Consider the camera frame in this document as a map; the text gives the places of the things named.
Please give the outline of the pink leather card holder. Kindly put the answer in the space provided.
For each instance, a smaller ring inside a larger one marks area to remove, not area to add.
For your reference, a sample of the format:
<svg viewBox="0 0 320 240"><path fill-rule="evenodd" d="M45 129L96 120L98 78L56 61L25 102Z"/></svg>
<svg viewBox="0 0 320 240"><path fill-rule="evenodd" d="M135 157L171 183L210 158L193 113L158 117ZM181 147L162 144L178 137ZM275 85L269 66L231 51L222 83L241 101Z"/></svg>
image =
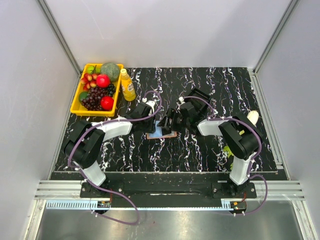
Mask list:
<svg viewBox="0 0 320 240"><path fill-rule="evenodd" d="M157 124L159 123L159 120L155 121L155 131L153 133L147 133L146 138L148 140L154 140L154 139L165 139L165 138L175 138L177 137L177 132L172 131L171 133L164 134L161 127L158 127Z"/></svg>

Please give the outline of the black card box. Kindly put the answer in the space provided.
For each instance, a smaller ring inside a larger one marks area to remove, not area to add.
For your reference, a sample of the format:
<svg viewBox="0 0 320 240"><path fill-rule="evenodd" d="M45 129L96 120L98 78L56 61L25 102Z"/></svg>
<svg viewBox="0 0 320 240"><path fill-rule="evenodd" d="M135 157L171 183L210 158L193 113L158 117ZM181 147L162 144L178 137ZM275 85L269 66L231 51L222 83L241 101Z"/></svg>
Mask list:
<svg viewBox="0 0 320 240"><path fill-rule="evenodd" d="M184 98L184 102L191 103L199 117L207 112L208 105L206 103L209 104L210 101L211 97L197 88L192 89L188 96Z"/></svg>

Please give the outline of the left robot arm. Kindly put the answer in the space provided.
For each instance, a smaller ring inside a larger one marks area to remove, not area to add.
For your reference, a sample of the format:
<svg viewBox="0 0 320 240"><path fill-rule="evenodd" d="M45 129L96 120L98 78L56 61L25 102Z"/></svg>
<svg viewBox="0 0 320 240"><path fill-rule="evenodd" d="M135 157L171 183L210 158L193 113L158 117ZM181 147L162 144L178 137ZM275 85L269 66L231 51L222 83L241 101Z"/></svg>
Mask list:
<svg viewBox="0 0 320 240"><path fill-rule="evenodd" d="M148 100L140 102L134 110L125 117L118 117L105 122L78 121L70 136L62 143L61 150L71 157L70 163L82 170L91 185L91 192L98 198L107 195L109 186L107 177L99 167L97 158L103 142L125 136L132 132L151 133L154 131L155 102Z"/></svg>

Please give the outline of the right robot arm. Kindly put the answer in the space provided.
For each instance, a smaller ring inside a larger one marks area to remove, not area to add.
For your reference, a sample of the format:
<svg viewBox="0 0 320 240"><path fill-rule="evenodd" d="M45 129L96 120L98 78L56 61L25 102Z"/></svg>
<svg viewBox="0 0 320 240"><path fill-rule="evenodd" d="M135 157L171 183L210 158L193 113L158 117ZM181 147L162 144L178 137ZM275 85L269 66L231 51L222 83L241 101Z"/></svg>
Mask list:
<svg viewBox="0 0 320 240"><path fill-rule="evenodd" d="M158 122L163 135L180 133L187 129L193 135L222 136L233 154L233 166L227 186L228 194L239 198L246 191L244 183L249 180L252 160L262 149L262 134L256 128L259 113L239 113L225 118L205 116L210 104L200 100L182 100L176 108L169 108Z"/></svg>

